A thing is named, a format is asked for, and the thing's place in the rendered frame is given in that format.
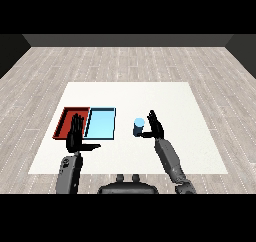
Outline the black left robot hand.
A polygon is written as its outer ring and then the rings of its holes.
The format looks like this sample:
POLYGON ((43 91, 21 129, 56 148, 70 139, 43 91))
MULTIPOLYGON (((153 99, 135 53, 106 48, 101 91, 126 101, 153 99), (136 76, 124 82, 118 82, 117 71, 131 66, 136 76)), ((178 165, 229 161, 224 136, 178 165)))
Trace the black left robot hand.
POLYGON ((79 151, 92 151, 100 147, 100 144, 83 144, 82 129, 84 118, 76 113, 71 120, 71 127, 66 138, 66 148, 69 153, 79 151))

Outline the light blue shallow open box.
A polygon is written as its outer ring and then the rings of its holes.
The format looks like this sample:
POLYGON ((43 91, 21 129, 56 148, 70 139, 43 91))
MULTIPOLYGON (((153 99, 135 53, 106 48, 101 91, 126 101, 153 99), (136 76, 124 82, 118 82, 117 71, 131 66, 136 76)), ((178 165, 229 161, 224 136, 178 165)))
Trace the light blue shallow open box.
POLYGON ((92 107, 86 121, 85 140, 113 140, 116 109, 114 107, 92 107))

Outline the blue can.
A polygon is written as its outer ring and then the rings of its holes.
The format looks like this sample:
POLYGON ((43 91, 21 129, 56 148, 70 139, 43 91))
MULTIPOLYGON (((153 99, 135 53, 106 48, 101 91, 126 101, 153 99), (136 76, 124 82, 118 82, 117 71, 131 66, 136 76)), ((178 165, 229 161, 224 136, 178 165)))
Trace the blue can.
POLYGON ((139 134, 143 131, 145 121, 143 118, 136 118, 134 120, 134 128, 133 128, 133 135, 138 137, 139 134))

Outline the dark grey robot body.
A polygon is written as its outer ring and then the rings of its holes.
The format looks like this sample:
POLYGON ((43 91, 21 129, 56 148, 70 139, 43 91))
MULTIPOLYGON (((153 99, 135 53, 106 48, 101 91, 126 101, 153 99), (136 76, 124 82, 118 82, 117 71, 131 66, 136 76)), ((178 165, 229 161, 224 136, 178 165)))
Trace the dark grey robot body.
POLYGON ((118 174, 116 181, 101 186, 98 194, 158 194, 158 190, 153 185, 142 183, 138 174, 132 175, 131 182, 125 182, 124 175, 118 174))

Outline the red shallow open box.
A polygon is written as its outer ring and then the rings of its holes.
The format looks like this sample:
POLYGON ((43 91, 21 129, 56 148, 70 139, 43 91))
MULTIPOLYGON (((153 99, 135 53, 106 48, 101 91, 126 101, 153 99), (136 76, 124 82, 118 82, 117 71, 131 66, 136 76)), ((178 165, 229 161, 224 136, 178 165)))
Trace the red shallow open box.
POLYGON ((71 128, 72 117, 77 114, 84 119, 83 124, 86 124, 89 111, 89 107, 65 107, 52 138, 55 140, 65 140, 71 128))

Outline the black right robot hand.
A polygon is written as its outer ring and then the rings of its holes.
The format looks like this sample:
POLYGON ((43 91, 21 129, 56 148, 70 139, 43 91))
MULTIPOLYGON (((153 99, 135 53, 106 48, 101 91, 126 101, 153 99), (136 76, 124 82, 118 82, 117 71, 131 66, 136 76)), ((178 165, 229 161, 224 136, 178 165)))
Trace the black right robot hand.
POLYGON ((151 131, 139 133, 139 136, 143 138, 163 139, 164 129, 162 124, 158 121, 157 116, 153 110, 149 112, 147 119, 149 121, 151 131))

